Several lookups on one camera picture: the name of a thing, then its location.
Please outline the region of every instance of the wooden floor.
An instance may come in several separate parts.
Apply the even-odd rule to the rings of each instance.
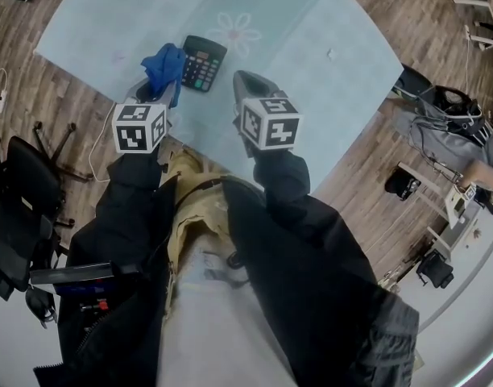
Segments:
[[[0,0],[0,67],[10,73],[0,136],[3,146],[12,135],[33,143],[31,129],[34,121],[40,120],[45,139],[54,148],[67,124],[74,122],[77,132],[66,145],[60,163],[78,173],[90,173],[87,157],[111,102],[33,54],[61,1],[34,0],[25,4]],[[488,19],[483,10],[456,7],[452,0],[358,2],[403,62],[439,85],[465,89],[467,44],[463,25],[472,26],[474,19]],[[470,46],[468,88],[470,95],[493,113],[493,50],[483,54]],[[93,154],[99,177],[106,176],[105,167],[115,157],[111,133],[107,131]],[[375,112],[371,123],[316,193],[341,211],[378,277],[406,257],[409,248],[424,235],[426,225],[435,219],[423,204],[413,203],[413,199],[400,202],[384,192],[383,184],[400,160],[437,178],[418,153]],[[105,184],[67,181],[65,188],[68,203],[64,215],[75,218],[77,227],[82,227],[94,216]],[[63,231],[62,236],[67,243],[71,232]]]

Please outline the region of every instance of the black jacket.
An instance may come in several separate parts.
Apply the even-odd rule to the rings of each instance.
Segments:
[[[342,217],[309,196],[301,158],[268,152],[255,159],[264,196],[241,182],[222,183],[230,236],[296,383],[410,385],[418,313],[377,286]],[[153,155],[124,156],[109,174],[96,218],[72,239],[68,265],[138,263],[159,248],[154,268],[85,340],[78,304],[61,302],[64,363],[35,369],[41,387],[155,387],[176,178],[156,190]]]

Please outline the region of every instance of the white wall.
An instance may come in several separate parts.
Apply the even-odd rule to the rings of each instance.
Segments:
[[[35,387],[32,369],[61,361],[56,325],[44,330],[24,293],[14,291],[8,302],[0,298],[0,387]]]
[[[414,273],[400,282],[401,297],[420,312],[416,349],[425,365],[413,387],[456,385],[493,351],[493,216],[481,212],[476,227],[481,238],[470,234],[453,252],[447,289],[422,287]]]

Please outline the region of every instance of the flower pattern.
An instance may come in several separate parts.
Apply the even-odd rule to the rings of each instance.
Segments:
[[[250,44],[262,39],[259,31],[248,28],[251,15],[243,13],[234,21],[227,13],[219,13],[217,24],[220,28],[209,29],[205,34],[207,39],[223,44],[229,50],[234,50],[239,57],[246,59],[250,54]]]

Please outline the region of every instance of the blue cloth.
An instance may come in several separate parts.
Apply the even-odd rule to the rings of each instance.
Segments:
[[[150,79],[151,91],[155,95],[162,94],[168,85],[176,82],[176,91],[172,107],[179,101],[180,85],[184,73],[185,53],[173,43],[165,44],[155,56],[145,57],[141,65]]]

